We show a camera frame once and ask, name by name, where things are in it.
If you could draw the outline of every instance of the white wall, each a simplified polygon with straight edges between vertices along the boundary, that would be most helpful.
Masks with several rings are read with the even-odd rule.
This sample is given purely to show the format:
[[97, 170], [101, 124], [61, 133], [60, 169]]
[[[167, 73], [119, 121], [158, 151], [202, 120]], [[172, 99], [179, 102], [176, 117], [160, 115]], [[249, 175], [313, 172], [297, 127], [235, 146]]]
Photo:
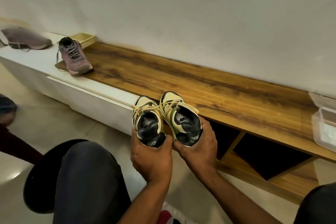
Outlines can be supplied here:
[[336, 94], [336, 0], [0, 0], [0, 16]]

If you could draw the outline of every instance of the leg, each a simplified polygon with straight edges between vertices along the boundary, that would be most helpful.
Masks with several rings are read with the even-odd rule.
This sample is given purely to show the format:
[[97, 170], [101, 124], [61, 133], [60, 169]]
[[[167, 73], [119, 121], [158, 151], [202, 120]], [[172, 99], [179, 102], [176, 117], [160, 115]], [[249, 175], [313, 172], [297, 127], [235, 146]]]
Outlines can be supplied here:
[[43, 155], [0, 124], [0, 151], [36, 164]]
[[294, 224], [334, 224], [336, 183], [313, 189], [302, 201]]
[[57, 180], [54, 224], [115, 224], [130, 205], [120, 166], [107, 150], [90, 141], [68, 150]]

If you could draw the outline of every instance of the dark cubby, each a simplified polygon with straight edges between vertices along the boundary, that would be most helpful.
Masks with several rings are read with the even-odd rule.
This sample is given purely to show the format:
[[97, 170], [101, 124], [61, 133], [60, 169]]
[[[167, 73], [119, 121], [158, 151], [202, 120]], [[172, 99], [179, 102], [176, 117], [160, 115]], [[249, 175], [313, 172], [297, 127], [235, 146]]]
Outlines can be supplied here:
[[209, 120], [217, 140], [217, 159], [220, 160], [229, 149], [230, 145], [239, 135], [240, 131], [223, 124]]
[[281, 174], [311, 155], [251, 134], [245, 134], [233, 149], [265, 180]]

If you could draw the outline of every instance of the hand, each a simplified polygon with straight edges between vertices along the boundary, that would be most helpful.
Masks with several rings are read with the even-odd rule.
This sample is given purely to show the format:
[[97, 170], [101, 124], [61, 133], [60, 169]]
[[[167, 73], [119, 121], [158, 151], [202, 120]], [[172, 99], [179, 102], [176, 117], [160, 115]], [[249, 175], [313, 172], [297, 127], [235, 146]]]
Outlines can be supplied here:
[[202, 135], [197, 143], [186, 147], [179, 141], [174, 141], [174, 147], [185, 160], [188, 167], [203, 182], [209, 174], [216, 173], [217, 140], [210, 123], [199, 117], [202, 124]]
[[170, 184], [173, 159], [171, 150], [173, 138], [166, 136], [159, 148], [144, 145], [137, 136], [135, 128], [132, 129], [132, 155], [133, 167], [142, 175], [147, 183], [165, 182]]

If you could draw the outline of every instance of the new balance logo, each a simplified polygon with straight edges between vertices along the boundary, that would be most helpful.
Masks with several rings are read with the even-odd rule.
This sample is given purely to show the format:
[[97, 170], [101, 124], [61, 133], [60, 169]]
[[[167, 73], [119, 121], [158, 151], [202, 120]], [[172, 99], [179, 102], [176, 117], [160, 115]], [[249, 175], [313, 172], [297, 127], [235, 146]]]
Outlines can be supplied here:
[[148, 143], [147, 145], [148, 146], [154, 146], [154, 145], [156, 145], [156, 142], [151, 142], [151, 143]]
[[191, 140], [197, 140], [199, 138], [199, 136], [191, 136], [190, 139]]

